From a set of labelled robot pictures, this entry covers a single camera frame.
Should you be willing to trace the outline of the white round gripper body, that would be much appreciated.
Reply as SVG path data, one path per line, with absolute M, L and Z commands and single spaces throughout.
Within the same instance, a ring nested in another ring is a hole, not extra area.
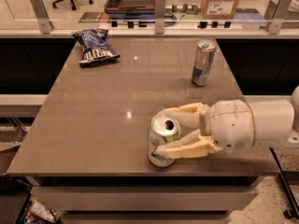
M 219 101 L 205 113 L 206 133 L 214 143 L 229 151 L 248 148 L 254 141 L 253 117 L 241 100 Z

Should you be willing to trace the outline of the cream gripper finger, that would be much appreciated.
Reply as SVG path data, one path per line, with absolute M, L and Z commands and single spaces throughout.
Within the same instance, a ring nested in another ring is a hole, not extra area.
M 155 153 L 170 159 L 188 159 L 205 157 L 220 150 L 221 147 L 211 136 L 203 136 L 197 129 L 177 141 L 159 145 Z
M 208 111 L 209 106 L 202 103 L 192 103 L 179 107 L 170 107 L 160 111 L 160 114 L 173 116 L 180 126 L 197 129 Z

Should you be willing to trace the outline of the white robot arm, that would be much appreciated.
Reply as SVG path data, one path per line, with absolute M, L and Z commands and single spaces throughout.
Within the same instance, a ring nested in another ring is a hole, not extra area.
M 212 106 L 195 103 L 168 108 L 161 114 L 192 128 L 179 140 L 156 147 L 154 153 L 166 159 L 201 158 L 257 145 L 287 153 L 298 149 L 298 122 L 294 104 L 289 101 L 227 100 Z

